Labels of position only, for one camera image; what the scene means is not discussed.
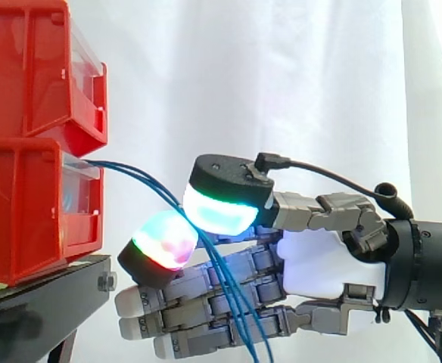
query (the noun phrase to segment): black sensor cap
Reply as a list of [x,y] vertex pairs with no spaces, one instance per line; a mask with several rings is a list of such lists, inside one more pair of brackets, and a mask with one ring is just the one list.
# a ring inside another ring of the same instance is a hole
[[179,271],[165,268],[146,256],[133,240],[120,252],[118,262],[134,282],[154,289],[164,288],[179,274]]
[[201,155],[195,161],[189,184],[207,197],[261,209],[272,193],[274,182],[254,178],[247,168],[249,164],[253,164],[253,160]]

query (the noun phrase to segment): cable connector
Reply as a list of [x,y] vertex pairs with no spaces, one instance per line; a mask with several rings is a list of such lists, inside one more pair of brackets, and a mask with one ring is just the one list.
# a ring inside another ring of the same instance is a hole
[[254,167],[265,174],[269,170],[288,169],[290,166],[291,160],[289,158],[270,153],[259,153],[254,162]]

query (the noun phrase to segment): blue wire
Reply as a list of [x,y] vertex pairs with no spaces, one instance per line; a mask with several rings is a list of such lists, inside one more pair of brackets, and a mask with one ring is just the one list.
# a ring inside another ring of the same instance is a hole
[[[173,200],[169,200],[169,198],[167,198],[166,195],[164,195],[164,194],[161,192],[161,190],[159,190],[159,188],[157,188],[157,186],[156,186],[157,183],[154,184],[153,181],[150,181],[150,180],[148,180],[148,179],[145,178],[145,177],[141,177],[140,175],[136,175],[136,174],[134,174],[133,172],[129,172],[129,171],[127,171],[127,170],[123,170],[121,167],[119,167],[119,166],[115,166],[113,163],[110,163],[110,162],[91,162],[91,164],[92,164],[92,165],[103,166],[103,167],[106,167],[106,168],[108,168],[108,169],[112,169],[112,170],[116,170],[116,171],[118,171],[118,172],[122,172],[122,173],[124,173],[124,174],[126,174],[126,175],[128,175],[128,176],[131,176],[131,177],[133,177],[133,178],[139,180],[140,182],[146,184],[148,187],[150,187],[151,189],[153,189],[153,190],[154,190],[154,191],[155,191],[155,192],[156,192],[156,193],[157,193],[162,199],[164,199],[164,200],[165,200],[165,201],[166,201],[166,202],[167,202],[172,208],[174,208],[179,214],[181,214],[184,218],[186,218],[186,220],[187,220],[189,223],[191,223],[191,222],[187,219],[187,216],[185,215],[184,211],[183,211],[178,205],[176,205],[176,204],[174,203]],[[193,225],[193,227],[194,227],[198,232],[202,232],[202,231],[199,230],[199,228],[196,227],[195,225]],[[234,318],[235,318],[235,325],[236,325],[236,328],[238,329],[238,332],[239,332],[239,334],[240,334],[240,338],[243,340],[244,344],[245,344],[246,347],[248,348],[248,351],[249,351],[250,354],[253,356],[255,363],[258,363],[259,360],[258,360],[258,357],[257,357],[257,354],[256,354],[256,350],[254,349],[254,343],[253,343],[253,340],[252,340],[252,338],[251,338],[251,333],[250,333],[250,331],[249,331],[249,328],[247,327],[246,317],[244,316],[244,313],[242,313],[243,310],[242,310],[242,308],[241,308],[241,303],[239,302],[238,297],[235,295],[235,291],[232,289],[232,283],[231,283],[231,282],[228,282],[229,280],[230,280],[230,281],[233,281],[233,280],[234,280],[233,277],[232,277],[232,275],[231,275],[231,272],[230,272],[229,269],[227,268],[226,263],[222,260],[222,258],[220,257],[220,255],[217,253],[217,251],[216,251],[216,249],[215,249],[213,243],[207,238],[207,236],[205,236],[204,239],[205,239],[204,242],[205,242],[205,243],[207,242],[207,245],[208,245],[208,247],[209,247],[209,249],[206,249],[206,251],[207,251],[208,256],[210,257],[210,259],[213,261],[213,267],[214,267],[214,270],[215,270],[215,272],[216,272],[216,275],[217,275],[217,277],[218,277],[218,279],[219,279],[219,282],[220,282],[220,284],[221,284],[221,288],[223,289],[223,292],[224,292],[224,294],[225,294],[225,296],[226,296],[226,299],[228,300],[229,308],[230,308],[230,310],[233,312],[233,315],[234,315]],[[211,249],[214,249],[214,252],[216,252],[216,254],[217,254],[217,256],[215,255],[217,258],[214,257],[214,255],[212,254],[213,251],[211,251]],[[223,270],[223,272],[225,273],[225,275],[228,275],[228,276],[230,277],[229,280],[226,279],[226,283],[228,284],[228,286],[230,287],[230,290],[232,291],[231,296],[230,296],[229,292],[226,290],[225,281],[224,281],[224,279],[223,279],[223,276],[221,275],[221,272],[219,271],[219,268],[218,268],[218,265],[216,264],[216,262],[218,262],[218,263],[221,265],[222,270]],[[243,326],[243,329],[242,329],[242,328],[240,327],[240,325],[239,325],[239,321],[238,321],[238,319],[239,319],[239,318],[238,318],[238,313],[237,313],[237,310],[235,310],[234,306],[232,305],[231,297],[233,297],[233,298],[235,299],[235,303],[236,303],[236,306],[238,307],[239,315],[241,316],[241,320],[243,321],[243,325],[244,325],[244,326]]]
[[[265,340],[266,348],[268,349],[268,352],[269,352],[270,361],[273,362],[272,351],[271,351],[271,348],[269,347],[268,339],[266,337],[264,329],[261,326],[258,314],[255,312],[255,310],[253,309],[251,304],[247,301],[246,296],[241,292],[241,288],[239,287],[239,283],[233,278],[228,266],[226,265],[226,262],[224,261],[224,258],[221,257],[221,255],[218,253],[215,246],[213,245],[213,242],[207,237],[207,235],[202,230],[200,230],[196,225],[194,225],[187,218],[184,211],[180,208],[180,205],[179,205],[180,203],[176,199],[176,197],[173,196],[173,194],[170,193],[170,191],[167,188],[165,188],[154,177],[152,177],[148,173],[146,173],[140,169],[137,169],[133,166],[128,166],[128,165],[122,164],[122,163],[108,162],[108,161],[91,161],[91,160],[89,160],[89,163],[91,163],[92,165],[103,166],[108,169],[122,172],[128,176],[135,178],[136,180],[142,182],[143,184],[147,185],[149,188],[154,190],[162,199],[164,199],[172,208],[174,208],[179,214],[184,216],[186,218],[186,220],[198,231],[198,233],[200,233],[201,240],[204,242],[205,246],[209,247],[206,249],[206,251],[207,251],[208,256],[210,257],[211,261],[213,262],[214,270],[215,270],[216,275],[219,279],[219,282],[221,284],[221,288],[223,289],[226,299],[228,300],[229,308],[233,312],[233,315],[235,318],[235,325],[236,325],[238,332],[240,334],[240,338],[246,344],[250,354],[254,358],[255,363],[259,362],[257,354],[256,354],[256,350],[254,349],[254,344],[253,344],[253,340],[251,338],[251,333],[247,327],[247,322],[246,322],[246,318],[244,316],[243,309],[241,308],[241,304],[240,304],[235,292],[238,292],[241,295],[241,298],[243,299],[244,304],[247,306],[248,310],[253,315],[254,320],[257,324],[257,327],[260,330],[261,336]],[[133,171],[141,174],[143,177],[140,175],[136,175],[132,172],[128,172],[127,170],[122,169],[122,168],[133,170]],[[225,284],[228,284],[228,287],[231,290],[231,296],[230,296],[230,293],[226,290]],[[235,299],[235,304],[238,308],[238,311],[236,311],[234,309],[234,306],[232,305],[231,297],[233,297]],[[243,321],[243,329],[241,329],[241,327],[239,326],[238,314],[241,316],[241,320]]]
[[[156,179],[151,177],[146,172],[142,171],[142,173],[145,174],[145,176],[140,176],[140,175],[136,175],[133,172],[129,172],[128,170],[122,169],[123,166],[121,166],[121,165],[123,165],[123,164],[121,164],[121,163],[114,163],[111,161],[93,161],[93,160],[85,160],[85,161],[92,164],[93,166],[100,166],[100,167],[116,170],[118,172],[126,174],[134,179],[137,179],[139,182],[142,182],[145,185],[147,185],[150,189],[154,190],[162,199],[171,200],[176,205],[180,204],[180,202],[177,200],[177,198],[174,195],[172,195],[172,193],[170,193],[170,191],[167,188],[165,188],[159,181],[157,181]],[[129,169],[131,169],[133,171],[140,170],[140,169],[134,168],[133,166],[129,167]]]

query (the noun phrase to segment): black cable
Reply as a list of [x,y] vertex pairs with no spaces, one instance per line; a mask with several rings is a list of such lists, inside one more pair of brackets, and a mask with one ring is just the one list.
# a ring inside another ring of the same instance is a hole
[[323,175],[326,178],[335,180],[336,182],[354,189],[367,197],[374,198],[377,204],[383,210],[390,213],[395,219],[412,219],[414,216],[411,208],[397,196],[397,189],[390,183],[381,183],[375,188],[375,191],[370,191],[369,189],[366,189],[353,181],[344,178],[343,176],[312,164],[290,160],[288,165],[294,168],[304,169]]
[[406,314],[407,318],[411,322],[411,324],[415,327],[415,329],[418,331],[419,335],[425,340],[425,342],[430,346],[431,350],[436,353],[440,361],[442,361],[442,355],[438,348],[436,347],[436,344],[434,342],[434,335],[430,331],[430,328],[428,325],[424,323],[423,320],[419,318],[418,315],[416,315],[411,310],[405,310],[404,313]]
[[349,187],[351,189],[354,189],[355,191],[366,195],[367,197],[371,197],[374,198],[376,200],[378,199],[386,199],[386,200],[390,200],[390,199],[394,199],[397,195],[385,195],[385,194],[380,194],[374,191],[370,191],[369,189],[366,189],[356,183],[354,183],[353,181],[340,176],[339,174],[335,174],[334,172],[331,172],[329,170],[323,169],[319,166],[315,166],[309,163],[304,163],[302,161],[290,161],[289,163],[290,167],[294,167],[294,168],[298,168],[298,169],[304,169],[304,170],[308,170],[310,172],[315,172],[317,174],[323,175],[326,178],[330,178],[332,180],[335,180],[336,182],[341,183],[342,185],[345,185],[346,187]]

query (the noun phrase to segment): black shelf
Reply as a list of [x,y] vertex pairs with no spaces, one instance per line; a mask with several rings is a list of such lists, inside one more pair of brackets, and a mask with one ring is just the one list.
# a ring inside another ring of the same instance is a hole
[[63,346],[108,301],[101,281],[110,256],[91,255],[63,271],[0,290],[0,363],[33,363]]

